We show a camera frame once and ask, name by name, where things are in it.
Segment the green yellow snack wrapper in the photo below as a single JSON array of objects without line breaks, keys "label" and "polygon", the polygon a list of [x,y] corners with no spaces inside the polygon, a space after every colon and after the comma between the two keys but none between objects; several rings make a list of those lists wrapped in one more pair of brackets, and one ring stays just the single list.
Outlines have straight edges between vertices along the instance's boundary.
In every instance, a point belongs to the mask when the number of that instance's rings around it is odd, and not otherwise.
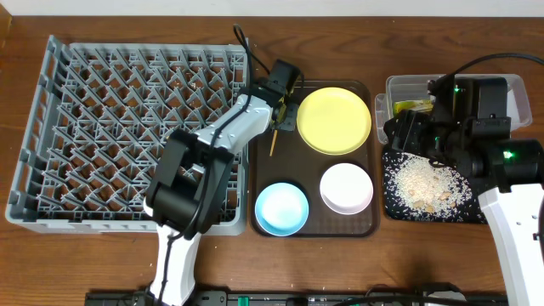
[{"label": "green yellow snack wrapper", "polygon": [[393,114],[397,116],[401,111],[430,112],[434,107],[431,99],[414,99],[394,102]]}]

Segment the wooden chopstick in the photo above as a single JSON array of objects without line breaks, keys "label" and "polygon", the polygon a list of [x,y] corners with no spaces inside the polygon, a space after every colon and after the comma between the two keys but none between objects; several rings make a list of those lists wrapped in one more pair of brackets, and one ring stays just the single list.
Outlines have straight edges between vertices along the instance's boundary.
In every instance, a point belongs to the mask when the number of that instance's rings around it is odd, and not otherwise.
[{"label": "wooden chopstick", "polygon": [[277,140],[277,135],[278,135],[278,130],[275,129],[274,132],[273,132],[273,136],[272,136],[272,140],[271,140],[271,145],[270,145],[270,149],[269,149],[269,156],[273,156],[274,154],[274,150],[275,150],[275,144],[276,144],[276,140]]}]

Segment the white bowl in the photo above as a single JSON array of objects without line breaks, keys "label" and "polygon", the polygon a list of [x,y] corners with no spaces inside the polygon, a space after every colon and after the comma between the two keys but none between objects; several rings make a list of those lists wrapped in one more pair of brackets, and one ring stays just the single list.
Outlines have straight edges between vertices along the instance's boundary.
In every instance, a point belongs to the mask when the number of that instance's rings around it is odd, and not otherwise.
[{"label": "white bowl", "polygon": [[371,204],[373,183],[362,167],[338,163],[323,173],[320,196],[333,212],[354,215]]}]

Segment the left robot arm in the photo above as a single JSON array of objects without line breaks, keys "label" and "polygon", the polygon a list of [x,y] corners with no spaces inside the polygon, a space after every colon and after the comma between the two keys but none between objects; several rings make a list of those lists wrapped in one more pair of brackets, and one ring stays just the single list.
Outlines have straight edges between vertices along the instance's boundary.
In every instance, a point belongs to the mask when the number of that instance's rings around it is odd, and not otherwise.
[{"label": "left robot arm", "polygon": [[217,221],[235,156],[258,135],[279,128],[294,107],[304,76],[278,59],[266,77],[249,82],[218,120],[168,137],[146,191],[144,210],[156,224],[159,250],[149,305],[183,305],[195,285],[199,242]]}]

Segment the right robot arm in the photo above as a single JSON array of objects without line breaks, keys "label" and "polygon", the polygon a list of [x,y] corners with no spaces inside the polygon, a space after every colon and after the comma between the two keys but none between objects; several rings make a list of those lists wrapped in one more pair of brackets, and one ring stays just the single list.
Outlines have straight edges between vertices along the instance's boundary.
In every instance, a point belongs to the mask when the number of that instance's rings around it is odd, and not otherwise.
[{"label": "right robot arm", "polygon": [[511,133],[530,120],[517,75],[407,75],[388,79],[388,100],[429,100],[383,124],[393,150],[449,167],[469,183],[494,238],[511,305],[543,303],[543,146]]}]

